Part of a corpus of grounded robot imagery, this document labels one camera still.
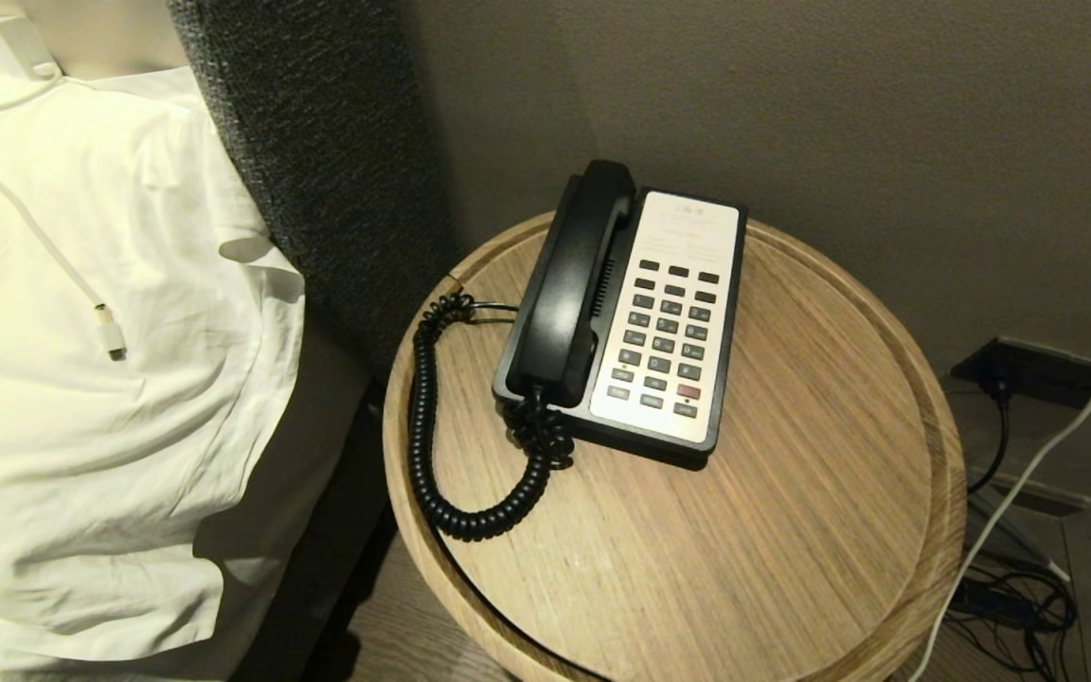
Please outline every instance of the wall socket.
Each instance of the wall socket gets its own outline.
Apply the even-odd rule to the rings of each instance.
[[[949,375],[978,383],[1003,368],[1017,396],[1081,409],[1091,396],[1091,359],[1026,344],[993,338],[971,357],[954,366]]]

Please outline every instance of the black button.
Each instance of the black button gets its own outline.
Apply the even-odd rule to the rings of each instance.
[[[646,369],[649,369],[650,371],[662,371],[663,374],[668,374],[668,371],[671,371],[671,361],[666,361],[663,358],[650,356],[648,361],[646,361]]]

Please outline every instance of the white pillow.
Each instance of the white pillow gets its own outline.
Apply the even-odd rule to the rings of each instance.
[[[0,194],[0,646],[122,660],[207,638],[221,577],[191,541],[285,409],[302,279],[202,105],[65,81],[0,111],[0,180],[129,346],[110,361]]]

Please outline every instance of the black coiled cord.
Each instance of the black coiled cord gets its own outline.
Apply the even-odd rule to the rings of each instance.
[[[537,500],[546,492],[549,474],[571,466],[575,442],[566,434],[559,415],[547,409],[541,388],[518,403],[504,406],[503,420],[528,460],[525,474],[496,505],[467,513],[449,504],[436,487],[432,469],[433,436],[436,429],[436,342],[443,330],[455,322],[469,324],[473,311],[497,308],[514,311],[501,303],[476,302],[469,294],[451,294],[433,302],[424,311],[415,333],[415,379],[411,385],[410,446],[407,462],[411,471],[411,488],[420,510],[442,533],[460,540],[483,540],[503,535],[520,523]]]

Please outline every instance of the telephone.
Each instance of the telephone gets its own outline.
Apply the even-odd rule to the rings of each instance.
[[[511,529],[571,465],[572,436],[690,470],[718,441],[746,208],[649,187],[595,160],[563,192],[492,383],[528,457],[506,500],[465,513],[432,476],[435,359],[452,322],[484,307],[442,298],[416,334],[412,488],[441,530],[481,539]]]

